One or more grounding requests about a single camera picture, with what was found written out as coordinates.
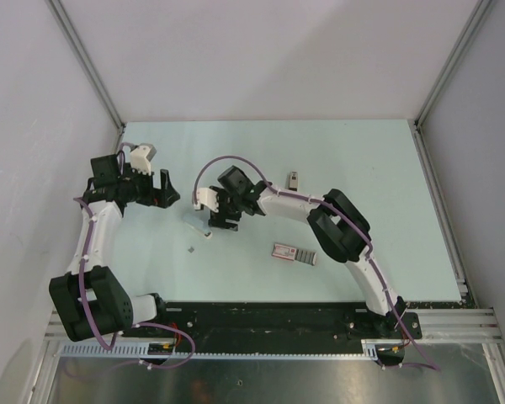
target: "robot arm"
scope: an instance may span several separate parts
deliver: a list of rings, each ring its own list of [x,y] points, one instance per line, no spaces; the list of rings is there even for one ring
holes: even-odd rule
[[[323,251],[335,261],[346,264],[363,291],[368,309],[377,315],[389,316],[391,307],[386,301],[380,279],[369,262],[373,257],[365,257],[364,241],[344,221],[333,221],[334,214],[327,207],[312,202],[319,199],[334,206],[368,237],[369,223],[341,191],[332,189],[323,197],[314,197],[272,185],[276,191],[284,191],[285,195],[282,195],[268,189],[262,181],[253,185],[245,173],[234,166],[218,180],[223,188],[199,189],[194,206],[197,210],[203,206],[211,210],[210,226],[237,231],[236,222],[240,220],[242,212],[249,215],[278,215],[308,224]],[[299,195],[301,199],[290,195]],[[387,292],[391,301],[396,302],[397,310],[403,311],[403,300],[389,285]]]
[[[114,235],[128,203],[167,208],[179,199],[167,170],[161,170],[161,189],[153,187],[152,145],[136,146],[130,163],[121,167],[120,154],[92,159],[93,177],[79,203],[82,229],[73,260],[65,275],[50,281],[50,296],[67,336],[72,341],[93,337],[82,307],[79,276],[82,268],[88,304],[104,335],[156,317],[162,300],[157,294],[129,297],[109,268]]]

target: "black joint motor housing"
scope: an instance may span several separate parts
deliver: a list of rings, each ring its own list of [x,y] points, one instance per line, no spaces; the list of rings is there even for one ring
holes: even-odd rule
[[[332,189],[324,195],[324,201],[345,214],[369,238],[369,222],[342,191]],[[345,263],[348,260],[358,262],[359,255],[364,250],[366,243],[344,220],[341,219],[335,224],[332,220],[333,216],[335,214],[329,208],[320,205],[311,210],[307,221],[322,246],[322,250],[329,257],[340,263]]]
[[[109,267],[94,266],[84,274],[84,284],[97,296],[97,300],[88,304],[101,335],[131,328],[133,307],[130,298]],[[51,279],[49,292],[67,336],[73,342],[92,338],[92,330],[79,301],[78,274],[68,272]]]
[[[91,164],[93,177],[82,196],[87,204],[112,201],[123,215],[125,207],[131,202],[166,209],[180,198],[170,182],[168,170],[160,171],[161,189],[157,189],[153,186],[153,173],[139,173],[128,162],[124,163],[122,173],[116,154],[93,158]]]
[[[210,187],[217,193],[218,212],[210,212],[210,226],[237,231],[242,212],[250,216],[264,215],[258,207],[258,198],[266,189],[260,181],[256,185],[238,167],[225,170],[218,179],[223,188]]]

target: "wire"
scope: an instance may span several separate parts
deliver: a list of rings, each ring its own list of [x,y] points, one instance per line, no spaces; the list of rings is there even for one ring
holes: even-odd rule
[[[88,324],[90,326],[90,329],[93,332],[93,336],[95,339],[98,340],[98,343],[103,347],[103,349],[110,351],[112,348],[114,348],[114,345],[116,344],[116,338],[118,337],[118,333],[115,332],[114,335],[112,336],[112,340],[110,341],[110,345],[108,345],[105,340],[103,339],[103,336],[101,335],[101,332],[98,330],[98,326],[95,323],[95,320],[93,319],[92,311],[90,310],[90,305],[88,303],[88,297],[86,296],[86,286],[84,284],[84,269],[86,267],[86,262],[87,262],[87,254],[88,254],[88,249],[90,247],[90,241],[92,240],[92,234],[93,234],[93,228],[95,226],[92,218],[93,218],[93,212],[89,208],[89,206],[82,200],[82,198],[75,198],[74,199],[76,202],[78,202],[88,213],[88,232],[86,233],[86,239],[84,241],[84,246],[82,247],[82,257],[78,266],[78,289],[81,295],[81,303],[82,303],[82,308],[84,309],[84,313],[86,313],[86,319],[88,320]]]
[[[162,325],[162,324],[157,324],[155,322],[139,322],[138,325],[141,326],[141,327],[160,328],[162,330],[167,330],[167,331],[175,332],[175,333],[181,335],[182,337],[185,337],[189,341],[189,344],[191,345],[191,352],[189,353],[189,355],[187,355],[187,357],[185,357],[184,360],[182,360],[180,362],[177,362],[176,364],[168,364],[166,366],[163,366],[163,365],[160,365],[160,364],[151,364],[151,366],[153,368],[156,368],[156,369],[175,369],[175,368],[177,368],[177,367],[179,367],[179,366],[181,366],[183,364],[186,364],[187,362],[189,362],[191,360],[191,358],[193,358],[194,352],[196,352],[196,344],[194,343],[194,340],[191,338],[191,336],[188,335],[186,332],[184,332],[182,330],[178,330],[177,328],[172,328],[172,327],[165,326],[165,325]]]
[[[118,166],[120,168],[120,174],[124,173],[124,164],[125,164],[125,152],[123,150],[118,151]]]
[[[349,225],[352,228],[352,230],[354,230],[363,239],[363,241],[366,243],[366,245],[368,247],[368,250],[365,253],[365,259],[370,264],[370,266],[372,267],[372,269],[375,271],[375,274],[378,277],[378,280],[380,281],[383,290],[385,291],[384,293],[385,293],[385,297],[387,298],[387,303],[388,303],[389,307],[391,308],[391,310],[393,311],[393,314],[395,315],[396,321],[399,324],[399,326],[401,327],[401,330],[408,336],[408,338],[410,339],[411,343],[416,348],[416,350],[428,362],[428,364],[414,364],[414,363],[402,364],[402,367],[413,367],[413,368],[414,367],[425,367],[425,368],[441,371],[441,369],[439,368],[439,366],[437,366],[428,357],[428,355],[426,355],[426,353],[423,351],[423,349],[415,342],[415,339],[412,337],[412,335],[410,334],[410,332],[407,330],[406,325],[404,324],[404,322],[402,321],[400,315],[396,311],[395,305],[394,305],[394,303],[393,303],[393,301],[391,299],[391,295],[390,295],[388,287],[387,287],[387,283],[386,283],[383,275],[381,274],[380,269],[376,265],[375,260],[371,256],[371,253],[372,253],[372,250],[373,250],[372,241],[343,212],[341,212],[340,210],[338,210],[337,208],[335,208],[333,205],[328,204],[326,201],[321,200],[321,199],[310,198],[310,197],[307,197],[305,195],[292,194],[290,192],[285,192],[285,191],[282,191],[280,189],[275,189],[272,186],[272,184],[268,181],[268,179],[265,177],[265,175],[263,175],[263,173],[260,171],[260,169],[254,163],[250,162],[249,160],[247,160],[244,157],[232,156],[232,155],[221,156],[221,157],[214,158],[213,160],[211,160],[210,162],[208,162],[207,164],[205,164],[202,167],[202,169],[200,170],[199,175],[197,176],[196,180],[194,181],[194,188],[193,188],[193,202],[194,202],[194,204],[196,204],[198,202],[197,197],[196,197],[196,192],[197,192],[197,189],[198,189],[198,186],[199,186],[199,181],[200,181],[200,178],[202,177],[202,174],[204,174],[205,170],[207,170],[208,167],[211,166],[213,163],[219,162],[220,160],[226,160],[226,159],[239,160],[241,162],[245,162],[246,164],[248,164],[254,171],[257,172],[257,174],[260,176],[260,178],[262,179],[262,181],[266,184],[266,187],[271,192],[273,192],[274,194],[281,195],[281,196],[287,196],[287,197],[294,198],[294,199],[304,200],[304,201],[307,201],[309,203],[314,203],[314,204],[319,204],[319,205],[322,205],[322,206],[326,206],[329,210],[331,210],[331,212],[333,212],[335,215],[337,215],[338,217],[340,217],[344,222],[346,222],[346,224]]]
[[[404,333],[404,330],[401,330],[402,334],[402,341],[404,342],[404,345],[402,345],[403,348],[407,347],[412,341],[410,341],[408,338],[406,338],[406,334]]]
[[[124,164],[125,164],[124,147],[129,147],[130,150],[133,150],[136,148],[136,145],[133,143],[129,143],[128,141],[122,141],[120,143],[120,148],[118,149],[118,164],[120,165],[120,174],[124,173]]]
[[[178,324],[173,322],[171,324],[173,328],[176,328],[178,330]],[[182,342],[182,335],[178,334],[177,332],[174,333],[174,338],[176,339],[176,343],[174,343],[174,349],[178,347],[178,345]]]

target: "metal sheet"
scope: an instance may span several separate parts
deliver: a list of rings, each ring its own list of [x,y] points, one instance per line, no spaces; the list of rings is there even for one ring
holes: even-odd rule
[[[57,372],[49,403],[498,403],[481,345],[426,347],[442,373],[382,371],[373,362],[193,360],[182,368],[127,366],[90,381]],[[78,375],[123,359],[61,359]],[[418,360],[413,350],[407,360]]]

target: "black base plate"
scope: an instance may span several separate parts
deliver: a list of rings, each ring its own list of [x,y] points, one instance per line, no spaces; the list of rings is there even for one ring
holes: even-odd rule
[[[213,354],[361,354],[361,339],[401,339],[396,330],[375,330],[378,316],[364,303],[196,303],[167,302],[160,318],[176,323],[196,343],[198,353]],[[417,314],[403,317],[416,339],[422,337]],[[155,328],[133,328],[126,337],[171,337]],[[188,352],[186,342],[178,351]]]

